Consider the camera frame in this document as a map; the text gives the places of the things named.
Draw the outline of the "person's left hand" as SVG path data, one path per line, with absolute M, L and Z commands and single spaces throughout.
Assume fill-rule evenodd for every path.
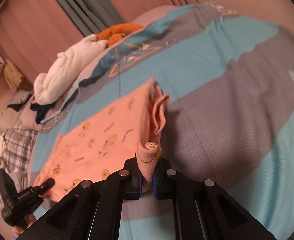
M 29 228 L 35 221 L 36 221 L 36 217 L 33 214 L 28 214 L 24 217 L 24 226 L 18 226 L 15 225 L 12 228 L 14 237 L 17 238 L 18 236 L 20 236 L 27 228 Z

